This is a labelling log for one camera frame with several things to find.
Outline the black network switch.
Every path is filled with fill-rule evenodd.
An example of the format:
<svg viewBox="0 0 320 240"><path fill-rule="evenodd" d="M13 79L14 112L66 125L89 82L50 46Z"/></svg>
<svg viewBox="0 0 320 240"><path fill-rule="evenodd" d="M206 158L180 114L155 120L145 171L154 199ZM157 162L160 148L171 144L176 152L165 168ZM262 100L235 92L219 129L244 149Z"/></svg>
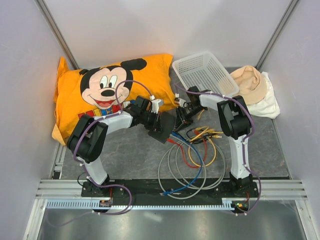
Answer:
<svg viewBox="0 0 320 240"><path fill-rule="evenodd" d="M155 140L159 141L160 143L164 144L175 128L176 117L166 111L161 112L159 116L160 116L160 123L161 123L163 132L158 133L158 132L152 132L150 130L148 132L148 135L154 138Z"/></svg>

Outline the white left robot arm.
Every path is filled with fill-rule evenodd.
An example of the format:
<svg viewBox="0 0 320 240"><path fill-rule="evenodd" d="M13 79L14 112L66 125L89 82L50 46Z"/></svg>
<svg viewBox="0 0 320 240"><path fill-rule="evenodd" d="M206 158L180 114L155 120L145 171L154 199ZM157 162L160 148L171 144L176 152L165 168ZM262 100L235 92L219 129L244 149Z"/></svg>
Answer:
<svg viewBox="0 0 320 240"><path fill-rule="evenodd" d="M154 96L151 100L138 96L133 104L117 113L97 118L88 114L80 117L67 141L67 148L73 153L74 160L84 167L89 181L93 183L92 191L99 197L110 191L110 178L100 159L106 136L141 124L152 138L164 144L168 136L161 124L160 107L163 104L162 99Z"/></svg>

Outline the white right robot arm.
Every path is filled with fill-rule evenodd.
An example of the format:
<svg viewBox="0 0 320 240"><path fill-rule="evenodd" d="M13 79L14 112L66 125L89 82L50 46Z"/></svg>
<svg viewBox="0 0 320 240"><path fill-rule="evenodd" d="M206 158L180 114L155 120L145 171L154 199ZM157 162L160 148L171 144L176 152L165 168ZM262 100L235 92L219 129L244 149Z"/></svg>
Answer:
<svg viewBox="0 0 320 240"><path fill-rule="evenodd" d="M249 165L248 141L254 133L254 122L242 96L229 97L213 91L199 91L196 86L188 90L176 86L187 93L193 105L218 112L220 128L228 137L231 153L229 191L235 197L242 196L253 183L253 173Z"/></svg>

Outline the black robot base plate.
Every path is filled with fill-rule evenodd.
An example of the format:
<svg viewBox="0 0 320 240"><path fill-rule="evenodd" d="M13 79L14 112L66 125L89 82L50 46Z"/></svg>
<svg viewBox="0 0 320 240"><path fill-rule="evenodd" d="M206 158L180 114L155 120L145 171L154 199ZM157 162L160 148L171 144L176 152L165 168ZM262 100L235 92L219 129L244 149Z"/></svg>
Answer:
<svg viewBox="0 0 320 240"><path fill-rule="evenodd" d="M133 206L195 206L195 205L220 205L223 198L237 198L242 201L252 200L259 195L256 182L242 186L236 186L229 179L223 180L212 189L202 189L195 196L195 189L186 188L174 193L177 197L189 197L189 199L174 199L170 196L162 196L165 191L172 191L182 187L177 180L165 178L161 184L157 179L114 179L109 185L118 184L108 188L99 188L88 180L82 184L81 196L91 198L112 198L114 205L127 205L130 200L127 187L132 194Z"/></svg>

